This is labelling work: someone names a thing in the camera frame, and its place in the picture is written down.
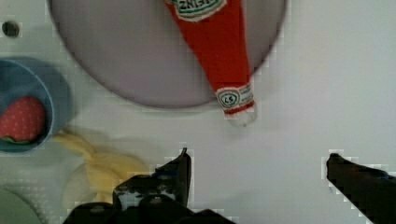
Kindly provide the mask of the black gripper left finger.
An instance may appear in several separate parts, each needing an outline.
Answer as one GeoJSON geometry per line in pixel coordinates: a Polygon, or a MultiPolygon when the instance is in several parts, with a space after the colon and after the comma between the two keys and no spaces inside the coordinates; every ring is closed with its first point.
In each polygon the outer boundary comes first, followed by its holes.
{"type": "Polygon", "coordinates": [[[111,203],[84,203],[63,224],[236,224],[210,209],[188,208],[191,156],[181,153],[151,175],[135,175],[115,187],[111,203]]]}

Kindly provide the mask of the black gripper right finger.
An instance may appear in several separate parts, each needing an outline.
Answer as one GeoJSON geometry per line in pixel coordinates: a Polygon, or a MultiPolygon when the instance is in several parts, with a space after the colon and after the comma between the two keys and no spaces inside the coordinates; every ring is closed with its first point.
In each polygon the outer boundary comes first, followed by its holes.
{"type": "Polygon", "coordinates": [[[327,179],[373,224],[395,224],[396,178],[332,153],[327,179]]]}

